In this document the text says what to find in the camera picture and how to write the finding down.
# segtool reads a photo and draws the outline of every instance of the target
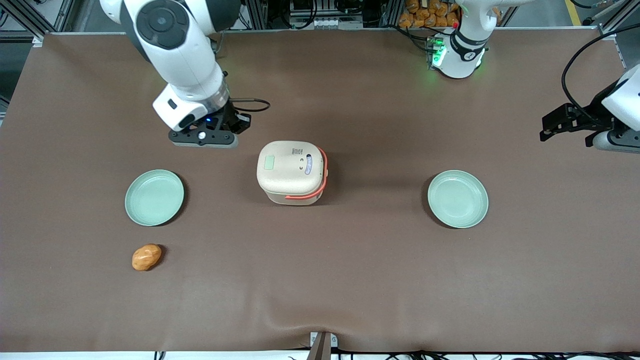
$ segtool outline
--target beige rice cooker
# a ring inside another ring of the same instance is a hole
[[[326,176],[326,154],[308,142],[271,142],[258,157],[258,183],[277,204],[313,204],[322,195]]]

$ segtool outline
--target orange handle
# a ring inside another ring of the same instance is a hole
[[[320,150],[320,152],[322,152],[322,157],[324,159],[324,177],[322,180],[322,185],[320,185],[320,187],[318,188],[318,190],[310,193],[309,195],[302,195],[302,196],[293,196],[293,195],[287,195],[284,198],[287,200],[309,200],[315,196],[317,196],[319,193],[321,193],[324,190],[324,187],[326,186],[326,176],[327,176],[327,166],[328,161],[326,160],[326,154],[324,153],[324,151],[322,149],[320,149],[318,147],[318,150]]]

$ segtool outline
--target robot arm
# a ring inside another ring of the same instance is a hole
[[[221,10],[217,16],[210,7],[216,2]],[[233,25],[240,2],[100,0],[100,4],[168,83],[153,107],[172,129],[170,139],[177,145],[235,146],[235,135],[249,127],[250,116],[238,114],[228,101],[225,74],[206,35]]]
[[[579,130],[593,130],[585,139],[587,147],[600,150],[640,153],[640,64],[597,94],[584,107],[564,104],[542,118],[540,141]]]
[[[454,79],[471,75],[480,66],[484,46],[496,27],[496,6],[519,6],[534,0],[456,0],[462,8],[457,29],[437,35],[438,48],[431,55],[431,66]]]

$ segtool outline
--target plate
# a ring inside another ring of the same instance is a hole
[[[480,180],[460,170],[448,170],[434,177],[427,198],[440,221],[460,229],[477,225],[489,210],[489,196]]]
[[[124,208],[137,224],[156,226],[171,220],[183,200],[184,186],[178,175],[167,170],[151,170],[131,183]]]

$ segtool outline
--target brown tablecloth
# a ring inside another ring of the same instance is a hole
[[[393,31],[229,35],[234,97],[259,97],[234,150],[183,148],[151,103],[163,80],[124,36],[47,36],[0,129],[3,351],[258,350],[337,333],[345,350],[640,350],[640,156],[538,140],[560,74],[595,30],[501,30],[464,80]],[[612,42],[568,78],[583,104],[618,78]],[[273,204],[273,140],[328,153],[314,206]],[[124,194],[165,168],[184,211],[142,227]],[[447,169],[486,186],[486,219],[432,219]],[[146,243],[168,249],[131,268]]]

